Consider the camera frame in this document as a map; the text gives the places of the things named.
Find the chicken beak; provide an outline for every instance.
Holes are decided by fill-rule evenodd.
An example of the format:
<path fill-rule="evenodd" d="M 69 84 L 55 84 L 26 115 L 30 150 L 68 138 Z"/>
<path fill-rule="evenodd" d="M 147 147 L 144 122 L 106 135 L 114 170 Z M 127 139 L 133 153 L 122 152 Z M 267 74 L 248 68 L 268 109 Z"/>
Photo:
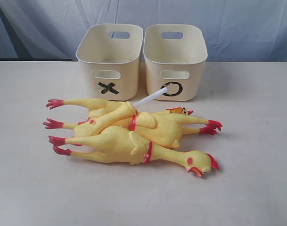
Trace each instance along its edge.
<path fill-rule="evenodd" d="M 212 168 L 215 168 L 216 170 L 219 170 L 219 165 L 217 163 L 217 161 L 210 155 L 210 154 L 207 154 L 210 158 L 210 161 L 211 161 L 211 167 Z"/>
<path fill-rule="evenodd" d="M 187 170 L 187 173 L 189 173 L 189 172 L 195 173 L 195 175 L 199 178 L 201 178 L 203 175 L 201 170 L 199 170 L 197 167 L 191 167 L 189 170 Z"/>

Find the o symbol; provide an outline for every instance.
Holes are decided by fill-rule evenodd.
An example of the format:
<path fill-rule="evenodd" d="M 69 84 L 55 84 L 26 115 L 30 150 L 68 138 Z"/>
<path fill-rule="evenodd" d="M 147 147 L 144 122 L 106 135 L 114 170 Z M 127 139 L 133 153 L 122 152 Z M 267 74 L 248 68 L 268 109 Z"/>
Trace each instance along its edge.
<path fill-rule="evenodd" d="M 167 96 L 167 97 L 175 97 L 177 95 L 179 95 L 182 91 L 183 91 L 183 87 L 180 83 L 176 82 L 176 81 L 170 81 L 170 82 L 167 82 L 165 83 L 161 89 L 163 89 L 164 87 L 167 87 L 168 85 L 170 84 L 176 84 L 179 86 L 179 90 L 176 92 L 176 93 L 173 93 L 173 94 L 168 94 L 168 93 L 163 93 L 164 96 Z"/>

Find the black x marking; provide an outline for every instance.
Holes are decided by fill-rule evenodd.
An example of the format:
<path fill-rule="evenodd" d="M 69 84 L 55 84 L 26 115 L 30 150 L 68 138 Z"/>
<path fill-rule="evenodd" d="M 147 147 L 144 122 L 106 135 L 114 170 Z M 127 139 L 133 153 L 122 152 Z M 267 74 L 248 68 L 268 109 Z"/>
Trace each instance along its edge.
<path fill-rule="evenodd" d="M 100 85 L 101 87 L 103 87 L 104 89 L 101 91 L 101 94 L 105 94 L 106 92 L 110 91 L 114 94 L 118 94 L 119 92 L 116 89 L 113 89 L 112 87 L 114 87 L 116 84 L 110 82 L 108 85 L 105 85 L 104 83 L 98 83 L 98 85 Z"/>

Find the white table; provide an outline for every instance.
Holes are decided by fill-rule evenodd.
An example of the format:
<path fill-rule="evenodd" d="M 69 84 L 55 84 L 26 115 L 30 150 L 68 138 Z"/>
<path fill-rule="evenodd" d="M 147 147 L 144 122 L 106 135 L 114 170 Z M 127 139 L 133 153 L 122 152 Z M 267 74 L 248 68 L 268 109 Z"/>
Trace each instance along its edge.
<path fill-rule="evenodd" d="M 87 97 L 78 70 L 76 62 L 0 62 L 0 226 L 287 226 L 287 63 L 207 63 L 194 100 L 139 109 L 185 106 L 223 124 L 216 136 L 181 142 L 218 161 L 205 179 L 164 161 L 55 154 L 48 135 L 72 132 L 42 123 L 83 121 L 87 111 L 45 105 Z M 145 96 L 142 81 L 131 101 Z"/>

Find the yellow rubber chicken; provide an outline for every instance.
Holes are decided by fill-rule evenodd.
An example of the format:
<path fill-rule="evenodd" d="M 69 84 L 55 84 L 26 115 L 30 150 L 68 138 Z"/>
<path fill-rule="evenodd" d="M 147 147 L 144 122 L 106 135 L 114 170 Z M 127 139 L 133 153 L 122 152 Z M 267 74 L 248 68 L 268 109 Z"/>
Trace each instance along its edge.
<path fill-rule="evenodd" d="M 109 106 L 114 103 L 113 101 L 99 101 L 99 99 L 96 98 L 90 98 L 89 100 L 92 99 L 94 103 L 101 103 L 100 105 L 103 107 L 107 106 L 107 112 L 110 111 Z M 89 117 L 87 121 L 78 124 L 63 123 L 48 119 L 49 122 L 45 122 L 44 125 L 46 125 L 47 129 L 73 129 L 74 137 L 97 135 L 107 126 L 116 125 L 136 131 L 144 138 L 166 148 L 179 148 L 179 141 L 182 135 L 197 133 L 214 135 L 217 133 L 215 129 L 221 130 L 222 125 L 219 122 L 189 116 L 192 111 L 184 111 L 183 108 L 181 109 L 182 111 L 180 111 L 180 108 L 174 108 L 166 109 L 159 113 L 135 113 L 136 111 L 129 102 L 119 102 L 119 107 L 110 113 L 106 113 L 97 118 Z M 206 127 L 193 129 L 183 127 L 184 124 L 204 124 Z"/>
<path fill-rule="evenodd" d="M 130 164 L 149 163 L 154 160 L 166 160 L 186 168 L 202 177 L 212 168 L 219 169 L 215 159 L 201 151 L 177 152 L 161 147 L 145 139 L 137 132 L 119 126 L 109 126 L 99 135 L 90 137 L 60 138 L 49 136 L 53 149 L 58 154 L 74 156 L 102 163 L 129 162 Z M 74 152 L 61 149 L 65 144 L 81 144 L 95 148 L 92 153 Z"/>

